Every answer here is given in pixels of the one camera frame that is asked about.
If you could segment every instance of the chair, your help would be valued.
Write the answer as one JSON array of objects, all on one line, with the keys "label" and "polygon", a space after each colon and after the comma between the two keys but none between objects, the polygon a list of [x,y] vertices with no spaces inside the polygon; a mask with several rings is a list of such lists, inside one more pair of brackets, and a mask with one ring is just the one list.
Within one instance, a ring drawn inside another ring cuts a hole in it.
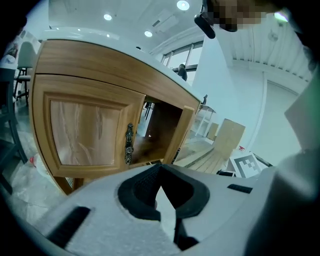
[{"label": "chair", "polygon": [[28,159],[22,148],[16,128],[16,117],[12,97],[13,83],[10,83],[8,81],[1,81],[0,87],[6,88],[6,105],[2,107],[2,112],[0,114],[0,124],[9,122],[10,132],[13,139],[13,143],[0,140],[0,183],[8,191],[9,194],[12,194],[12,187],[4,178],[2,172],[5,166],[12,160],[17,152],[24,164]]},{"label": "chair", "polygon": [[[28,106],[28,88],[27,88],[27,82],[31,80],[31,76],[27,75],[27,71],[30,68],[33,68],[34,63],[36,61],[37,54],[35,52],[35,49],[33,45],[30,42],[23,42],[19,51],[18,56],[18,70],[19,74],[16,78],[13,97],[18,100],[19,98],[25,96],[26,105]],[[16,97],[17,93],[17,87],[18,83],[24,82],[24,93],[19,94]]]}]

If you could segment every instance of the metal chair leg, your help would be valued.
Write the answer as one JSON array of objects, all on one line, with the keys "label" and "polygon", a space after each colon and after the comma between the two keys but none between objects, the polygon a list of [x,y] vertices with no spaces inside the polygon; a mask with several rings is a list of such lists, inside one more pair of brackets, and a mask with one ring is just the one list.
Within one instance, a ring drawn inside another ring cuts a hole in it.
[{"label": "metal chair leg", "polygon": [[14,92],[13,92],[13,97],[16,98],[16,93],[17,93],[17,88],[18,88],[18,77],[17,77],[17,80],[15,82],[15,87],[14,87]]},{"label": "metal chair leg", "polygon": [[24,81],[24,93],[25,93],[25,102],[26,105],[29,106],[29,102],[28,102],[28,88],[27,88],[27,81]]},{"label": "metal chair leg", "polygon": [[9,184],[9,182],[5,179],[5,177],[2,175],[2,173],[0,174],[0,183],[2,184],[2,186],[5,188],[5,190],[12,195],[12,186]]},{"label": "metal chair leg", "polygon": [[24,152],[24,149],[21,145],[21,141],[19,139],[19,135],[18,135],[18,132],[17,132],[17,127],[16,127],[16,116],[15,116],[15,111],[14,111],[14,103],[13,103],[13,99],[12,99],[12,91],[13,91],[13,88],[10,84],[8,84],[8,90],[7,90],[7,99],[6,99],[6,102],[7,102],[7,108],[8,108],[8,114],[9,114],[9,127],[10,127],[10,131],[11,131],[11,135],[12,135],[12,138],[13,138],[13,142],[14,144],[17,145],[18,147],[18,152],[19,152],[19,155],[21,157],[21,160],[22,162],[25,164],[28,159],[27,159],[27,156]]}]

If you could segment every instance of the wooden cabinet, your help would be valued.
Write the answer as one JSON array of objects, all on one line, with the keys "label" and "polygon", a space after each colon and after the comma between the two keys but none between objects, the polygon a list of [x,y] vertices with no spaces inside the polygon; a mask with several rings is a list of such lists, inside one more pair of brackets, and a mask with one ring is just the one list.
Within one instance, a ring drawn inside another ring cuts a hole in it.
[{"label": "wooden cabinet", "polygon": [[34,129],[52,175],[97,178],[126,170],[126,132],[132,124],[133,145],[144,99],[105,82],[36,75]]},{"label": "wooden cabinet", "polygon": [[[146,63],[72,40],[42,43],[29,96],[39,155],[66,194],[84,179],[116,174],[130,165],[170,164],[200,104]],[[146,134],[138,136],[145,102],[154,108]]]}]

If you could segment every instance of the white countertop edge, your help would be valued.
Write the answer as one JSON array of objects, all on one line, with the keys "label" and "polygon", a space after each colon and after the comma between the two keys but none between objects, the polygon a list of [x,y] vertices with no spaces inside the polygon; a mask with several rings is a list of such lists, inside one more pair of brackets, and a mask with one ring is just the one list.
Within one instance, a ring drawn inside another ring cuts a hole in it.
[{"label": "white countertop edge", "polygon": [[119,40],[119,36],[112,35],[112,37],[107,37],[106,34],[97,34],[93,32],[82,31],[72,33],[69,31],[45,30],[42,34],[41,40],[70,40],[92,43],[124,53],[158,70],[159,72],[176,82],[178,85],[180,85],[184,90],[186,90],[189,94],[195,97],[198,101],[203,101],[203,97],[201,97],[201,95],[194,88],[192,88],[192,86],[190,86],[186,81],[184,81],[171,69],[164,66],[150,54],[137,49],[134,45],[130,45],[124,43],[123,40]]}]

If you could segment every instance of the ornate metal handle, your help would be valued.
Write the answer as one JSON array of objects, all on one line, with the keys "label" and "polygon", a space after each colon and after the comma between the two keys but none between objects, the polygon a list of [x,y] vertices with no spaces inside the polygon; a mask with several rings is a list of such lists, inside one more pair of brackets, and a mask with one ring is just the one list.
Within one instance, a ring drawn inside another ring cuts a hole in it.
[{"label": "ornate metal handle", "polygon": [[131,163],[131,154],[134,151],[134,147],[132,146],[132,138],[134,136],[133,128],[134,125],[132,123],[128,124],[128,130],[125,133],[126,141],[125,141],[125,163],[128,165]]}]

